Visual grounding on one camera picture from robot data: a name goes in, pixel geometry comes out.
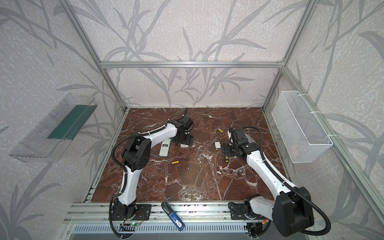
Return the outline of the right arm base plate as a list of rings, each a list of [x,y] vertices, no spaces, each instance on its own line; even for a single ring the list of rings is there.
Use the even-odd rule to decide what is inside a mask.
[[[231,214],[231,220],[267,220],[270,221],[268,218],[265,218],[264,216],[260,214],[256,214],[253,212],[251,205],[249,203],[241,203],[237,204],[234,202],[229,202],[228,207]]]

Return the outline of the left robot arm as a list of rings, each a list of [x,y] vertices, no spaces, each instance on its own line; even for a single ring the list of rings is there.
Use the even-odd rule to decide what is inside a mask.
[[[138,181],[142,169],[149,162],[151,148],[167,139],[190,146],[193,141],[190,134],[193,125],[193,120],[183,115],[179,119],[167,121],[155,130],[134,133],[113,146],[111,158],[123,170],[121,189],[111,199],[113,207],[128,217],[135,213]]]

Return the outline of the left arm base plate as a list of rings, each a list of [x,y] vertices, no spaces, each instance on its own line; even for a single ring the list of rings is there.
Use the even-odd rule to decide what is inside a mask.
[[[151,214],[151,204],[139,204],[135,206],[112,206],[109,220],[112,221],[148,221]]]

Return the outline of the white remote red keypad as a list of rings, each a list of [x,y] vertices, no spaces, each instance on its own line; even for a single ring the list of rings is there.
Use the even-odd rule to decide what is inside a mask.
[[[160,153],[159,153],[160,157],[167,157],[168,156],[170,145],[171,145],[171,139],[166,139],[166,140],[162,141],[162,145],[161,145]]]

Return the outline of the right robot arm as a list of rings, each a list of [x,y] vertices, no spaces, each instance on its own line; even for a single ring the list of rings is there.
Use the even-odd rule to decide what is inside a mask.
[[[247,219],[265,217],[274,223],[279,233],[289,237],[296,233],[323,236],[330,232],[332,224],[328,216],[311,200],[309,191],[298,188],[267,159],[263,141],[249,139],[245,128],[229,128],[229,142],[221,149],[224,157],[243,159],[266,184],[273,199],[254,195],[244,200],[243,213]]]

